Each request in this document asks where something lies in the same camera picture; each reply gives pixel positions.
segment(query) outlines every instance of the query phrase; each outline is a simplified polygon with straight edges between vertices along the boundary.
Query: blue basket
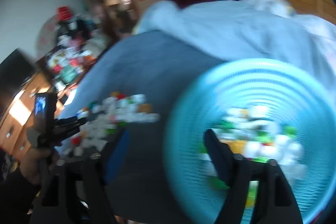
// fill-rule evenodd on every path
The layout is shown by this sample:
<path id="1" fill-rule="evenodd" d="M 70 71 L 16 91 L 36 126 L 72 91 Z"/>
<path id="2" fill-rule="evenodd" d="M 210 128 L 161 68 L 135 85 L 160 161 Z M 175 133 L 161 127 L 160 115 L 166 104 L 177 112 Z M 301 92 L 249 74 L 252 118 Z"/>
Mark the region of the blue basket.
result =
<path id="1" fill-rule="evenodd" d="M 203 132 L 229 107 L 266 105 L 269 118 L 298 129 L 308 166 L 293 192 L 303 222 L 325 208 L 336 185 L 336 119 L 330 98 L 315 79 L 289 64 L 271 59 L 226 63 L 200 76 L 181 96 L 167 124 L 165 165 L 172 191 L 197 224 L 213 224 L 226 194 L 209 184 L 198 153 Z M 245 209 L 242 223 L 249 223 Z"/>

